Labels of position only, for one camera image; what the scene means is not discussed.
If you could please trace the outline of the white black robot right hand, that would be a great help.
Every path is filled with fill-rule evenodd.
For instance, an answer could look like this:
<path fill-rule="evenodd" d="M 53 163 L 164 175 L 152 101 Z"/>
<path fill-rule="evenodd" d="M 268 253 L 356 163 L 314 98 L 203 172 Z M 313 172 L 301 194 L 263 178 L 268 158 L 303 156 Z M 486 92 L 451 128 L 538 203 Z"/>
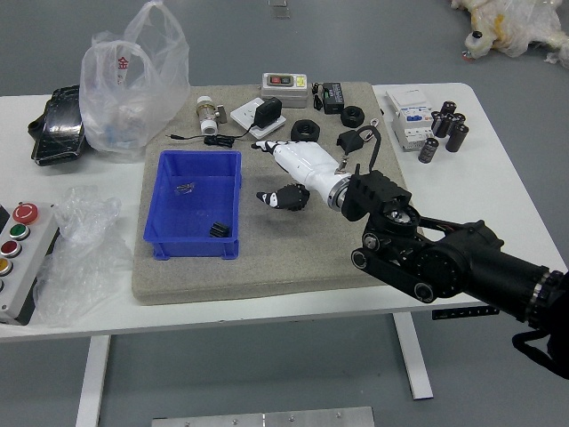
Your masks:
<path fill-rule="evenodd" d="M 317 142 L 256 141 L 252 148 L 271 154 L 294 180 L 315 190 L 331 209 L 341 210 L 351 174 Z"/>

